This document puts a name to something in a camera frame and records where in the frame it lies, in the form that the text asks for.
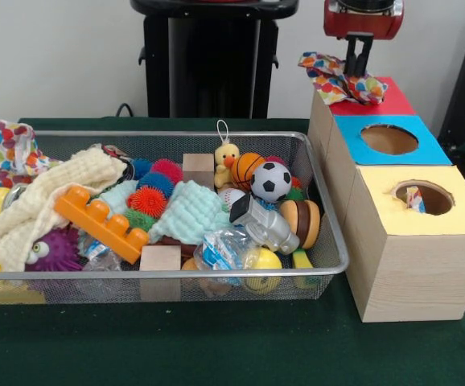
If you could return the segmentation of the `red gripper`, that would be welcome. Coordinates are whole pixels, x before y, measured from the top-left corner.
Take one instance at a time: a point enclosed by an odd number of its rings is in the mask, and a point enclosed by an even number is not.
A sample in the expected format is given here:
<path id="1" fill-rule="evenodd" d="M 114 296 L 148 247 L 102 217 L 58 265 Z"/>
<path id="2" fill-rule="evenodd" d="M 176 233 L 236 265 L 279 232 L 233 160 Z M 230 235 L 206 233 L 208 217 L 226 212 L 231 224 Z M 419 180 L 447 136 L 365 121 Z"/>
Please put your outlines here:
<path id="1" fill-rule="evenodd" d="M 393 39 L 404 19 L 403 1 L 324 1 L 323 29 L 327 36 L 344 39 L 348 34 L 371 34 L 374 39 Z M 360 38 L 359 75 L 366 74 L 373 38 Z M 344 65 L 346 76 L 357 76 L 357 39 L 348 39 Z"/>

